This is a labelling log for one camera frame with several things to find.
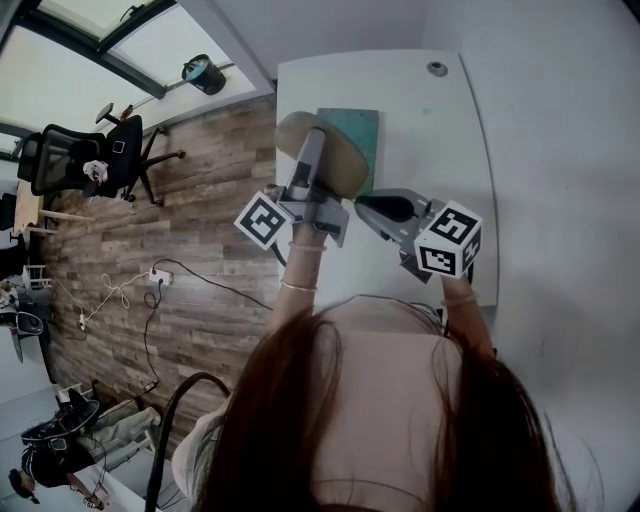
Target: wooden floor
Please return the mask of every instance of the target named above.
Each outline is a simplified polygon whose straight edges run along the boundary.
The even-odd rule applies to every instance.
[[[95,217],[92,223],[60,221],[59,234],[42,244],[48,270],[80,303],[87,316],[109,290],[146,272],[158,260],[178,260],[210,280],[271,304],[277,292],[277,262],[234,226],[233,221],[257,190],[275,178],[275,99],[259,99],[173,125],[156,139],[152,156],[183,149],[150,170],[151,185],[165,206],[147,201],[138,184],[137,200],[94,198],[65,192],[54,205],[67,213]],[[146,403],[164,407],[176,386],[200,370],[234,387],[251,350],[263,333],[268,311],[238,295],[207,284],[173,263],[158,268],[173,273],[163,287],[162,303],[149,324],[151,363],[160,385]],[[120,398],[134,396],[153,380],[143,344],[150,309],[147,292],[157,294],[148,278],[116,293],[88,324],[86,341],[76,324],[79,308],[54,283],[54,323],[50,357],[62,384],[97,379],[98,390]],[[198,384],[181,401],[171,450],[195,420],[221,401],[208,383]]]

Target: power strip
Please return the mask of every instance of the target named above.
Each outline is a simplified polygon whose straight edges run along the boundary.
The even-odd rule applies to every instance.
[[[173,274],[165,270],[151,268],[149,270],[149,279],[154,283],[162,283],[165,286],[169,286],[173,282]]]

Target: table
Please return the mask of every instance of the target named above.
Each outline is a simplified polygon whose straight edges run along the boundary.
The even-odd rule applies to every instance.
[[[427,68],[444,64],[446,76]],[[474,288],[481,306],[495,306],[498,244],[491,172],[471,88],[455,53],[382,50],[323,55],[280,64],[277,120],[320,107],[380,112],[374,188],[410,188],[427,198],[453,199],[482,216],[483,246]],[[285,185],[293,161],[276,155],[276,180]],[[327,240],[316,304],[355,294],[439,304],[440,279],[425,286],[399,266],[398,246],[384,242],[344,201],[351,218],[344,247]],[[288,252],[290,236],[279,241]]]
[[[42,209],[42,196],[34,196],[31,193],[31,183],[19,180],[18,195],[16,199],[16,216],[13,222],[13,234],[33,232],[43,234],[57,233],[54,229],[39,228],[40,217],[50,217],[53,219],[93,221],[91,217],[81,217],[80,215],[70,215],[68,213],[51,212]]]

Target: vacuum hose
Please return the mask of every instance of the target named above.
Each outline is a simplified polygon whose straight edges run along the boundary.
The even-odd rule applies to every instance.
[[[153,459],[153,466],[151,468],[151,475],[149,476],[149,483],[147,484],[147,498],[146,505],[144,507],[145,512],[155,512],[158,505],[158,495],[160,494],[160,486],[162,485],[162,473],[164,471],[164,455],[167,451],[167,442],[169,441],[169,434],[171,433],[171,425],[173,424],[173,417],[176,414],[176,408],[178,402],[183,395],[189,391],[193,385],[201,380],[208,380],[213,382],[225,397],[231,395],[229,388],[225,386],[219,378],[214,377],[207,372],[194,373],[191,377],[185,380],[178,386],[175,393],[167,404],[167,409],[162,417],[162,423],[160,424],[160,440],[156,447],[156,455]]]

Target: wrist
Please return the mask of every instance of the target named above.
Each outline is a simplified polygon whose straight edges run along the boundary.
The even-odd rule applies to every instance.
[[[473,293],[471,285],[466,277],[455,279],[453,277],[442,276],[442,288],[446,295],[469,295]]]

